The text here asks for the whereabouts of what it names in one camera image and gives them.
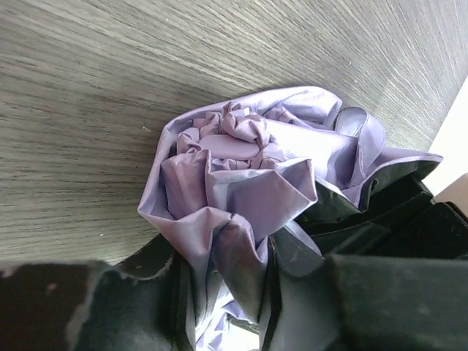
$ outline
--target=shiny fabric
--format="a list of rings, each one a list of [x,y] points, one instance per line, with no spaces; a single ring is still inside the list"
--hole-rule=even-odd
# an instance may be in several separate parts
[[[377,119],[340,107],[322,88],[283,88],[198,108],[162,131],[138,211],[193,268],[200,349],[221,344],[218,333],[206,337],[223,329],[215,307],[257,320],[266,238],[318,204],[318,187],[362,211],[363,189],[382,170],[442,160],[385,147]],[[390,174],[388,182],[403,176]],[[221,283],[211,283],[213,273]]]

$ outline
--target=folded umbrella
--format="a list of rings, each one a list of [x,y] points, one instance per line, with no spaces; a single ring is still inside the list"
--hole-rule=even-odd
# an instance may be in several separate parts
[[[138,211],[192,267],[197,348],[219,350],[226,314],[257,321],[269,235],[287,226],[317,251],[294,218],[365,211],[372,192],[442,160],[385,147],[377,119],[340,107],[322,88],[283,88],[198,108],[163,129]]]

